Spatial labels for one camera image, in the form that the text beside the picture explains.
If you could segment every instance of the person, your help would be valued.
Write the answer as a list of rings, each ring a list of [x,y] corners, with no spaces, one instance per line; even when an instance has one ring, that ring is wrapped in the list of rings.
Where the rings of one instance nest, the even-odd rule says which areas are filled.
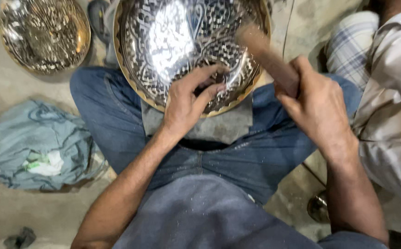
[[[381,207],[348,124],[359,91],[341,77],[318,74],[305,57],[292,65],[301,79],[299,98],[273,85],[256,89],[250,132],[213,151],[180,141],[224,85],[198,97],[193,91],[226,69],[196,68],[173,82],[151,138],[139,97],[119,71],[78,69],[73,99],[118,177],[88,210],[71,248],[386,248]],[[332,226],[318,244],[261,207],[316,147],[328,161]]]
[[[373,0],[337,25],[329,72],[363,92],[353,129],[369,178],[401,196],[401,0]]]

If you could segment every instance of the wooden hammer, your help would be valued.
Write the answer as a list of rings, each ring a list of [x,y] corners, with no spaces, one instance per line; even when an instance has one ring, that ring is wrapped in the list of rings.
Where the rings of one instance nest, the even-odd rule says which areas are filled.
[[[282,58],[270,49],[270,39],[254,24],[242,26],[237,30],[236,41],[246,46],[253,59],[258,62],[275,80],[273,83],[284,89],[288,96],[299,95],[299,74]]]

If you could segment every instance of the gold rim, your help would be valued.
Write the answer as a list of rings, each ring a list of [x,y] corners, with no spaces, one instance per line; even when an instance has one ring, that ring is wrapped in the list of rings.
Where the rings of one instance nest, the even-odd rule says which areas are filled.
[[[88,46],[87,46],[87,51],[85,51],[84,56],[82,57],[82,59],[81,59],[76,65],[71,66],[71,67],[67,67],[67,68],[65,68],[64,70],[61,70],[61,71],[56,71],[56,72],[51,72],[51,73],[42,73],[41,71],[33,70],[33,69],[31,69],[31,68],[26,67],[25,65],[22,65],[22,64],[19,62],[19,60],[16,59],[15,55],[14,55],[13,53],[10,52],[8,46],[5,45],[5,40],[4,40],[4,37],[3,37],[3,32],[2,32],[2,30],[0,29],[0,38],[1,38],[2,45],[4,46],[5,51],[6,51],[7,54],[10,56],[10,58],[16,63],[16,65],[20,66],[21,68],[23,68],[24,70],[28,71],[29,73],[32,73],[32,74],[35,74],[35,75],[54,75],[54,74],[57,74],[57,73],[63,73],[63,72],[66,72],[66,71],[74,70],[74,69],[76,69],[77,67],[79,67],[79,66],[82,64],[82,62],[84,62],[85,58],[86,58],[87,55],[88,55],[88,52],[90,51],[90,47],[91,47],[91,28],[90,28],[90,21],[88,20],[88,16],[87,16],[87,14],[85,13],[85,11],[84,11],[84,9],[82,8],[82,6],[81,6],[79,3],[77,3],[75,0],[70,0],[70,1],[72,1],[74,4],[76,4],[77,7],[80,8],[80,10],[82,11],[82,14],[85,16],[85,20],[84,20],[84,21],[85,21],[85,26],[87,27],[87,32],[88,32],[88,39],[87,39],[87,44],[88,44]]]
[[[118,63],[120,65],[120,69],[123,73],[123,75],[125,76],[127,82],[130,84],[131,88],[133,88],[133,90],[139,95],[139,97],[141,97],[141,99],[143,99],[143,101],[147,102],[149,105],[151,105],[152,107],[154,107],[155,109],[164,112],[165,111],[165,107],[162,105],[158,105],[156,104],[156,102],[152,99],[149,99],[146,97],[145,93],[137,88],[136,82],[130,78],[130,73],[128,72],[128,69],[126,68],[126,66],[123,63],[123,59],[122,59],[122,55],[120,54],[120,41],[117,38],[117,34],[119,32],[119,27],[120,27],[120,23],[119,23],[119,18],[120,15],[122,14],[122,0],[119,1],[118,6],[116,7],[116,14],[115,14],[115,19],[113,22],[113,40],[114,40],[114,46],[115,46],[115,53],[116,53],[116,58],[118,60]],[[262,19],[264,21],[265,26],[263,27],[266,35],[268,36],[268,38],[271,38],[271,26],[270,26],[270,18],[269,18],[269,11],[268,11],[268,7],[266,4],[266,0],[260,0],[260,8],[263,11],[263,15]],[[245,91],[240,94],[236,100],[230,102],[230,104],[221,107],[218,111],[211,111],[208,114],[203,113],[200,117],[201,118],[206,118],[206,117],[212,117],[212,116],[216,116],[219,115],[221,113],[224,113],[226,111],[229,111],[230,109],[232,109],[233,107],[237,106],[239,103],[241,103],[241,101],[243,99],[245,99],[248,94],[250,94],[253,91],[254,86],[256,85],[256,82],[258,82],[259,78],[262,75],[263,69],[262,67],[259,67],[259,72],[258,74],[254,77],[253,81],[248,84],[248,86],[246,87]]]

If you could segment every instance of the brass bowl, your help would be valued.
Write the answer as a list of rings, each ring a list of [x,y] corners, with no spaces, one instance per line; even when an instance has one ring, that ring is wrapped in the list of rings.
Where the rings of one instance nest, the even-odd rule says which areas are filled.
[[[227,89],[202,115],[215,116],[239,104],[259,79],[262,69],[236,43],[236,30],[251,20],[270,38],[268,13],[265,0],[124,0],[114,22],[117,60],[134,91],[160,111],[173,81],[198,66],[229,66]]]
[[[18,65],[51,75],[82,63],[91,31],[74,0],[6,0],[1,4],[0,37]]]

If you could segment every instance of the jeans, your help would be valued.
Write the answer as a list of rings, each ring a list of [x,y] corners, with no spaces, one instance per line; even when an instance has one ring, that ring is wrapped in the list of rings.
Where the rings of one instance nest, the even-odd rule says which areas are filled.
[[[351,116],[360,102],[358,88],[339,76],[330,77],[340,84]],[[120,71],[103,67],[77,69],[70,89],[94,140],[119,174],[150,140],[142,124],[140,97]],[[265,204],[282,178],[313,153],[316,145],[291,120],[270,84],[253,93],[249,133],[226,148],[208,149],[177,144],[160,163],[148,190],[186,175],[213,174]]]

